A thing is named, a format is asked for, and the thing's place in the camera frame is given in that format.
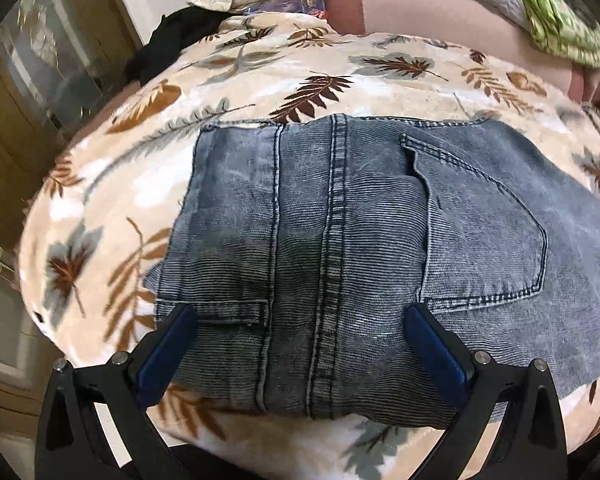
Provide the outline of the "pink maroon sofa cushion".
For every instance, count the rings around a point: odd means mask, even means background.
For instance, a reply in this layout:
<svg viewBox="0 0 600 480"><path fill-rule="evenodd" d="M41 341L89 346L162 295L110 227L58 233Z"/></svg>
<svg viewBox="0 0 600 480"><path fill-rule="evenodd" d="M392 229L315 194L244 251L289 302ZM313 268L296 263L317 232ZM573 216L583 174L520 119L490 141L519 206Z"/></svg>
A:
<svg viewBox="0 0 600 480"><path fill-rule="evenodd" d="M528 32L475 0L325 0L327 21L341 35L402 34L460 44L518 65L576 101L591 99L600 68L538 50Z"/></svg>

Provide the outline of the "beige leaf-print fleece blanket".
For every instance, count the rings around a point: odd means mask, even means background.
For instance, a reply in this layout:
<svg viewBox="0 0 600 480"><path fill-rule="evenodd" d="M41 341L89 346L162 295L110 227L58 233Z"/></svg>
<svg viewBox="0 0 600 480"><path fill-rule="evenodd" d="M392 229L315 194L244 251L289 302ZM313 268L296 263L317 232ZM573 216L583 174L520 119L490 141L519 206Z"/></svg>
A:
<svg viewBox="0 0 600 480"><path fill-rule="evenodd" d="M600 120L518 65L441 40L341 36L299 14L231 18L70 148L73 191L36 196L18 255L36 325L71 365L131 351L165 319L145 280L168 251L201 129L330 115L502 122L600 199ZM446 427L235 410L174 377L148 415L192 477L405 479ZM600 377L557 396L568 450L594 448Z"/></svg>

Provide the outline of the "purple printed packet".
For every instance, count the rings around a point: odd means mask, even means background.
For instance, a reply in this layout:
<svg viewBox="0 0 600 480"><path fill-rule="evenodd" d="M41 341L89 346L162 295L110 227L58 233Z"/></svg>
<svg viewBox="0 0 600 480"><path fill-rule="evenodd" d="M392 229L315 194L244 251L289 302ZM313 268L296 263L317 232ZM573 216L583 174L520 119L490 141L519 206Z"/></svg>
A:
<svg viewBox="0 0 600 480"><path fill-rule="evenodd" d="M263 0L247 6L243 14L252 15L266 12L301 13L326 20L325 0Z"/></svg>

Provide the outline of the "green patterned cloth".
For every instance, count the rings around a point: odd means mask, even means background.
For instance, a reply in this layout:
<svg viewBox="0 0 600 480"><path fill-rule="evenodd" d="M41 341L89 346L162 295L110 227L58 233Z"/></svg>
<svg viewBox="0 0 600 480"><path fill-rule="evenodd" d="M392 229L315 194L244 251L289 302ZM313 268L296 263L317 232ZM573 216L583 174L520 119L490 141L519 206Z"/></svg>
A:
<svg viewBox="0 0 600 480"><path fill-rule="evenodd" d="M522 0L530 35L543 52L600 68L600 24L582 0Z"/></svg>

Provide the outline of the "black garment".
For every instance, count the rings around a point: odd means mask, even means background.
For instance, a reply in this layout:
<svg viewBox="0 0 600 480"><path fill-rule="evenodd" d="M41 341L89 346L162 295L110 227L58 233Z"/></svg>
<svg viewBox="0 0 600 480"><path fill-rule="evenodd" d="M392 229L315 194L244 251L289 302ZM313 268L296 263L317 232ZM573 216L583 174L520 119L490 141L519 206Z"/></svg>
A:
<svg viewBox="0 0 600 480"><path fill-rule="evenodd" d="M204 37L215 34L222 21L232 14L211 11L200 6L186 6L163 15L147 44L134 53L125 64L124 82L139 82L142 86L171 66L183 49Z"/></svg>

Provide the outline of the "glass door wooden cabinet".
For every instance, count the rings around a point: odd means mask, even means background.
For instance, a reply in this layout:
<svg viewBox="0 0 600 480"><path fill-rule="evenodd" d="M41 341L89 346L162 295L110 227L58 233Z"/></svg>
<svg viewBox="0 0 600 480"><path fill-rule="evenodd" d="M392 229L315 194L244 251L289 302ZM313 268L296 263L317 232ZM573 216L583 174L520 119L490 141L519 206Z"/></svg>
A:
<svg viewBox="0 0 600 480"><path fill-rule="evenodd" d="M17 288L16 246L30 199L79 184L70 143L119 91L140 38L122 0L0 4L0 432L35 435L56 349Z"/></svg>

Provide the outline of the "blue denim jeans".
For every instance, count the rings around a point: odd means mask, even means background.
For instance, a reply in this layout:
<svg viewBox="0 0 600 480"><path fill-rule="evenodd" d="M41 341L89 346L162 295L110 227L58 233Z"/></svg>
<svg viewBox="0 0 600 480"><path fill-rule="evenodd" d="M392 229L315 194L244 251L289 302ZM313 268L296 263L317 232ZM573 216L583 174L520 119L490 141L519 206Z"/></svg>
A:
<svg viewBox="0 0 600 480"><path fill-rule="evenodd" d="M174 380L235 410L453 417L402 334L426 304L467 347L600 377L600 199L502 122L330 115L213 124L163 260L198 328Z"/></svg>

